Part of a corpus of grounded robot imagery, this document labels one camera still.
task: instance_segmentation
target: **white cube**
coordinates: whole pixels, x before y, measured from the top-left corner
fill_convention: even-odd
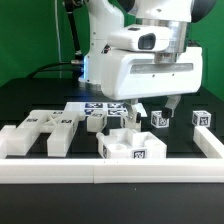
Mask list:
[[[211,114],[206,110],[193,111],[192,124],[195,126],[210,127]]]
[[[104,110],[94,110],[87,118],[88,132],[101,132],[107,124],[107,112]]]
[[[152,111],[151,125],[156,128],[167,128],[169,127],[169,119],[162,117],[162,111]]]

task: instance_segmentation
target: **green wall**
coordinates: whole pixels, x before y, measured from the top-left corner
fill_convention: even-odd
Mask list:
[[[109,0],[117,5],[116,0]],[[10,79],[25,77],[36,68],[58,62],[54,0],[0,0],[0,85]],[[190,38],[203,47],[203,86],[224,100],[224,0],[218,0],[213,11],[202,21],[193,24]],[[73,58],[67,15],[58,0],[62,60]],[[84,53],[89,48],[88,12],[85,7],[75,13]],[[125,15],[126,25],[134,18]],[[59,77],[58,72],[41,73],[38,77]]]

